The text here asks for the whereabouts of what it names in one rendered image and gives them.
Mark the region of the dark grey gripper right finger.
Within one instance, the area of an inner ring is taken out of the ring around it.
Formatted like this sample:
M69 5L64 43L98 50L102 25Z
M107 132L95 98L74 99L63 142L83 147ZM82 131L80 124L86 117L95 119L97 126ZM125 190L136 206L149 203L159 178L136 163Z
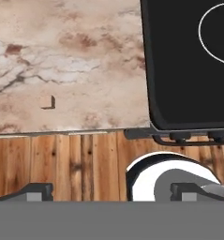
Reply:
M172 183L171 200L178 202L224 202L224 187L217 184Z

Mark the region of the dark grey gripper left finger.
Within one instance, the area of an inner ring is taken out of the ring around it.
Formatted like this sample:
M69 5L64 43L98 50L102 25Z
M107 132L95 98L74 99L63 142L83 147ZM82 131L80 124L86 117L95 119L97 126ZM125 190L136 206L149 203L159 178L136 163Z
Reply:
M52 183L29 183L17 192L0 197L2 201L52 202Z

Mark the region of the beige sugar cube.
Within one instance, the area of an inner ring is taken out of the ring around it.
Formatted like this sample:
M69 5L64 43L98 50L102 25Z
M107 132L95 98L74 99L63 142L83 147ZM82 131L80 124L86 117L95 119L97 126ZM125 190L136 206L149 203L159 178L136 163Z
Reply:
M42 96L39 99L39 107L43 110L55 108L55 97L53 95Z

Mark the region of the white and black round object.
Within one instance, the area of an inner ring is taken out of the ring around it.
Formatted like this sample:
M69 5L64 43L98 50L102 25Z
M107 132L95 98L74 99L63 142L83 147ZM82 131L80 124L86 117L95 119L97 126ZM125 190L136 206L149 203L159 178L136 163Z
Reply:
M132 202L171 200L172 183L217 184L215 174L198 161L174 152L154 152L136 158L126 172L127 199Z

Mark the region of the black oven knob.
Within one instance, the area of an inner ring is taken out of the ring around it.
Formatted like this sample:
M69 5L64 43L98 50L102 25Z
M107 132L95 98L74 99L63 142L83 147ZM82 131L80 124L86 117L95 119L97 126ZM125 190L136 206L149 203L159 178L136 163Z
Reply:
M216 143L224 143L224 131L210 131L208 138L213 139Z
M191 134L189 132L172 132L170 134L170 139L176 143L185 143L190 138Z

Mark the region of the black oven front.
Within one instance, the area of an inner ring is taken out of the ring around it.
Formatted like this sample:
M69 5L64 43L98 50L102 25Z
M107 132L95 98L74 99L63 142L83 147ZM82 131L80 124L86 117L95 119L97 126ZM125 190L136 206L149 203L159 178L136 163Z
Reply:
M212 129L182 129L182 130L158 130L154 127L129 128L124 130L128 139L142 139L153 136L170 137L172 132L189 132L192 136L208 136L210 131L224 131L224 128Z

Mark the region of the black glass hob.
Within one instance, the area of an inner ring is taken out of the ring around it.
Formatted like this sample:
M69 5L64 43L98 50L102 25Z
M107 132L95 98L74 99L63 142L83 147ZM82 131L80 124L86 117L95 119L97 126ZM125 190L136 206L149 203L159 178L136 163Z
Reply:
M224 0L141 0L159 130L224 128Z

